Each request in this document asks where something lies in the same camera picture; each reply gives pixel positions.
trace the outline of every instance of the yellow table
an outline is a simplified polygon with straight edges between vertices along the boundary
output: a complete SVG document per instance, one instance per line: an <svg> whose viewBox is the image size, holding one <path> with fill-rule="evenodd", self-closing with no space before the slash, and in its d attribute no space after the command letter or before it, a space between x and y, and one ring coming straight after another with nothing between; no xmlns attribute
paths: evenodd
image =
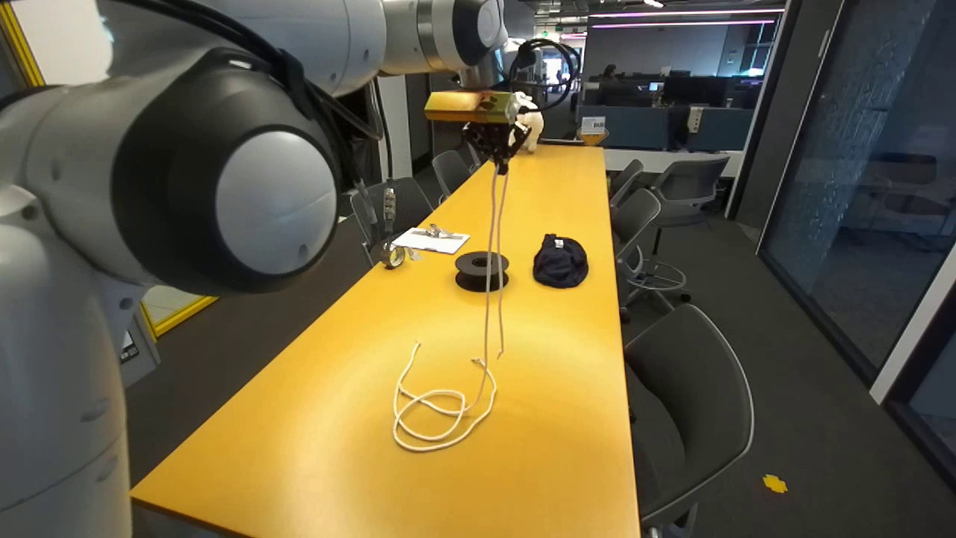
<svg viewBox="0 0 956 538"><path fill-rule="evenodd" d="M429 217L484 249L493 166ZM599 150L511 160L501 252L504 346L493 414L456 449L408 455L392 393L478 388L484 296L453 256L371 268L136 488L135 498L211 528L275 538L635 538L619 296ZM584 244L574 290L532 278L542 234Z"/></svg>

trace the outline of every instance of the white cable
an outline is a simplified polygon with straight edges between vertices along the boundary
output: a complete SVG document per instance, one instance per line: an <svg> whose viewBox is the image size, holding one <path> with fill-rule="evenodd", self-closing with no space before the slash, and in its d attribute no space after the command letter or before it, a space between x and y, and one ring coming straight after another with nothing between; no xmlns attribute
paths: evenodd
<svg viewBox="0 0 956 538"><path fill-rule="evenodd" d="M504 220L504 193L507 193L507 181L501 186L501 201L498 201L498 174L493 177L489 186L489 231L486 231L486 252L495 254L498 259L498 359L504 355L504 266L501 266L501 220ZM405 377L411 373L417 353L420 353L420 341L411 346L405 368L398 373L393 382L393 398L392 398L392 440L415 455L426 455L426 450L444 450L456 443L463 443L465 435L472 435L472 429L493 411L495 401L498 401L498 377L489 368L489 274L493 266L486 262L484 272L484 353L481 359L472 359L472 364L481 371L481 385L474 390L474 401L469 401L460 388L426 388L420 393L405 388ZM486 390L486 407L469 422L469 414L474 411L474 407L481 402L484 385L489 385ZM417 429L405 422L405 414L411 410L429 410L432 414L447 417L444 429Z"/></svg>

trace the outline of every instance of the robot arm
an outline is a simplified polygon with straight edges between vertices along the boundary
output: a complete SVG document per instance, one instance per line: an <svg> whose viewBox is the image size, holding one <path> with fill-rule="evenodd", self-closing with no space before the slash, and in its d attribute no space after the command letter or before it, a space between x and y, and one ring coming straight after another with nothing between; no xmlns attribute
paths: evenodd
<svg viewBox="0 0 956 538"><path fill-rule="evenodd" d="M335 110L378 72L456 72L498 35L495 0L203 0L284 56L99 0L109 78L0 110L0 535L121 538L117 353L156 281L269 290L303 272L356 181Z"/></svg>

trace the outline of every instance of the office chair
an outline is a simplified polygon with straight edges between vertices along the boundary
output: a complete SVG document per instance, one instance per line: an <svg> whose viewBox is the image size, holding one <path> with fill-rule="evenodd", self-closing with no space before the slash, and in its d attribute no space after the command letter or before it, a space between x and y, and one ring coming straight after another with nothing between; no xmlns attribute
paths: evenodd
<svg viewBox="0 0 956 538"><path fill-rule="evenodd" d="M608 213L616 217L616 213L620 210L620 201L638 186L635 177L644 169L644 163L638 157L629 157L628 166L620 174L616 174L607 186L608 193Z"/></svg>
<svg viewBox="0 0 956 538"><path fill-rule="evenodd" d="M698 492L753 446L747 371L696 305L668 310L625 355L642 526L689 535Z"/></svg>
<svg viewBox="0 0 956 538"><path fill-rule="evenodd" d="M381 192L393 189L393 220L381 217ZM389 238L399 235L403 231L420 225L432 202L420 192L411 177L386 180L375 186L359 186L348 192L348 210L360 231L360 249L371 262L381 259L381 249Z"/></svg>
<svg viewBox="0 0 956 538"><path fill-rule="evenodd" d="M429 169L435 174L441 196L447 196L453 189L460 189L472 177L472 166L456 150L444 150L432 156Z"/></svg>
<svg viewBox="0 0 956 538"><path fill-rule="evenodd" d="M647 249L651 231L657 231L657 220L662 216L662 202L647 189L634 189L620 201L619 216L619 281L620 281L620 317L628 319L628 305L638 293L654 293L668 310L675 307L665 293L683 290L687 274L678 266L668 266L657 259L657 254Z"/></svg>
<svg viewBox="0 0 956 538"><path fill-rule="evenodd" d="M660 180L647 181L662 202L662 220L678 225L702 216L702 210L716 201L716 181L726 160L728 156L672 160Z"/></svg>
<svg viewBox="0 0 956 538"><path fill-rule="evenodd" d="M469 163L469 177L484 163L484 156L478 151L474 144L460 144L456 150L463 156L463 160Z"/></svg>

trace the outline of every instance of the ceiling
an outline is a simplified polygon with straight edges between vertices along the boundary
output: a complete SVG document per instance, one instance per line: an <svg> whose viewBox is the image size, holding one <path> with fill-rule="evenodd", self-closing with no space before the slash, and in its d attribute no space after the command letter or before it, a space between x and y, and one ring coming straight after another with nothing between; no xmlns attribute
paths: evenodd
<svg viewBox="0 0 956 538"><path fill-rule="evenodd" d="M783 9L784 0L660 0L665 12L692 9ZM589 21L589 14L607 12L660 12L644 0L504 0L507 33L513 38L554 33L559 23Z"/></svg>

